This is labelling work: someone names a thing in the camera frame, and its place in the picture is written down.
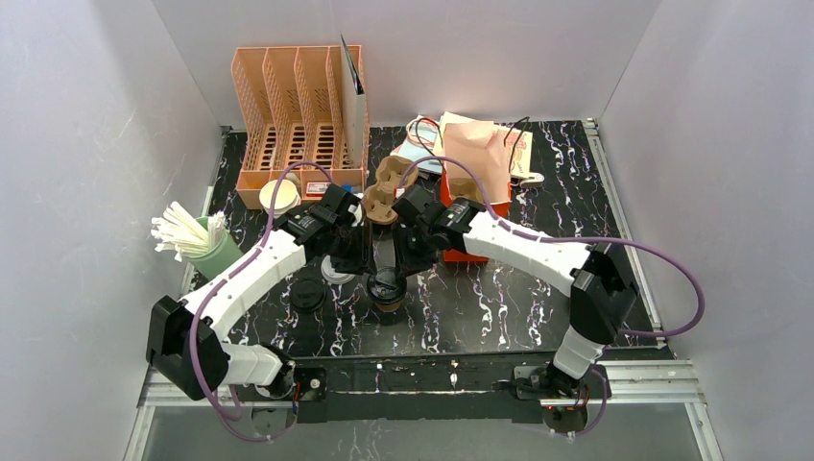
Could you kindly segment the orange paper bag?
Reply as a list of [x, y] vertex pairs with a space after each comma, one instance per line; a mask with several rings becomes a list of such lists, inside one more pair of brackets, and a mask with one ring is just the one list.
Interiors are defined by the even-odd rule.
[[465, 168], [447, 162], [441, 180], [441, 201], [450, 206], [447, 181], [455, 178], [474, 179], [496, 214], [507, 217], [512, 200], [511, 149], [504, 137], [493, 129], [492, 122], [450, 123], [443, 133], [443, 155], [460, 161]]

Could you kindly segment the kraft paper cup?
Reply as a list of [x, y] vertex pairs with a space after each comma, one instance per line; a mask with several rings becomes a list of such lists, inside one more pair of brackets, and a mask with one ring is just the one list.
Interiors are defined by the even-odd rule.
[[374, 300], [373, 301], [374, 306], [379, 311], [384, 312], [384, 313], [396, 312], [401, 307], [402, 303], [403, 303], [403, 300], [396, 300], [396, 301], [394, 301], [394, 300], [385, 300], [385, 301]]

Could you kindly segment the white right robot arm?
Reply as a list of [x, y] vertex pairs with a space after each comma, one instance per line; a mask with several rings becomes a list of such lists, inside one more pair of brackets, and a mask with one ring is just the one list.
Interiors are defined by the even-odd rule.
[[466, 198], [446, 206], [420, 186], [399, 188], [393, 209], [402, 276], [430, 268], [440, 251], [487, 258], [548, 283], [570, 300], [569, 327], [547, 365], [549, 384], [573, 387], [612, 344], [638, 297], [626, 251], [605, 241], [557, 242]]

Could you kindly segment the brown pulp cup carrier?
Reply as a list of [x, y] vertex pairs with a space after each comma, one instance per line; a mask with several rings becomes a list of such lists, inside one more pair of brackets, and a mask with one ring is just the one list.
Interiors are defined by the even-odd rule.
[[375, 183], [365, 190], [362, 199], [368, 220], [382, 226], [389, 226], [397, 220], [397, 213], [393, 210], [395, 190], [401, 180], [404, 180], [403, 187], [409, 187], [419, 175], [417, 168], [407, 173], [411, 163], [411, 160], [399, 156], [388, 156], [380, 161], [375, 170]]
[[455, 178], [447, 181], [449, 197], [452, 201], [465, 198], [480, 204], [484, 203], [484, 196], [472, 178]]

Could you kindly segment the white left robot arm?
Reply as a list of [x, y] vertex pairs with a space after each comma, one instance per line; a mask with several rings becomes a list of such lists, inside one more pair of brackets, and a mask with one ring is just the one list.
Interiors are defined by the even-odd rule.
[[231, 344], [234, 324], [278, 283], [313, 260], [331, 256], [340, 273], [371, 263], [362, 199], [336, 184], [316, 203], [296, 206], [224, 272], [179, 300], [159, 299], [151, 312], [146, 360], [191, 400], [221, 385], [270, 386], [293, 362], [271, 346]]

